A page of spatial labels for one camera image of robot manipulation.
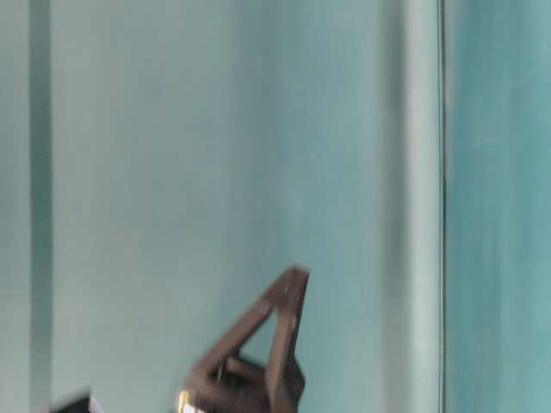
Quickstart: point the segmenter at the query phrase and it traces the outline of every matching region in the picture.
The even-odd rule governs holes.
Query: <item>light blue wall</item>
[[[436,411],[436,18],[53,0],[53,399],[92,385],[107,412],[167,412],[299,262],[301,411]]]
[[[551,3],[446,3],[447,412],[545,412]]]
[[[0,411],[29,393],[28,7],[0,5]]]

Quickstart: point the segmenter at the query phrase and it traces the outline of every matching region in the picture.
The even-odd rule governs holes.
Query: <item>black object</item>
[[[294,358],[308,273],[292,267],[269,287],[191,369],[178,413],[296,413],[305,379]],[[265,367],[239,354],[277,311]]]
[[[85,394],[51,410],[51,413],[102,413],[102,410],[90,394]]]

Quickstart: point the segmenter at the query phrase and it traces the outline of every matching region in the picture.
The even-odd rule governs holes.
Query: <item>teal wall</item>
[[[450,1],[447,411],[545,412],[549,1]]]
[[[28,7],[0,4],[0,411],[29,398]]]
[[[301,411],[436,411],[436,5],[51,13],[52,399],[92,385],[107,412],[169,411],[192,362],[298,262],[312,272]],[[18,142],[6,164],[27,174]]]

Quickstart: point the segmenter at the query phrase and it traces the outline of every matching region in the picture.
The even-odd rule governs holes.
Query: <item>yellow label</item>
[[[180,397],[178,398],[178,413],[183,412],[183,406],[188,403],[189,393],[185,390],[180,391]]]

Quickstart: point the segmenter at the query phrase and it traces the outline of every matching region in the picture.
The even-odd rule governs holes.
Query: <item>triangular frame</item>
[[[207,413],[296,413],[305,380],[294,348],[307,280],[305,270],[287,269],[207,351],[184,381],[190,404]],[[274,311],[277,325],[261,367],[239,351]],[[224,374],[249,385],[228,386]]]

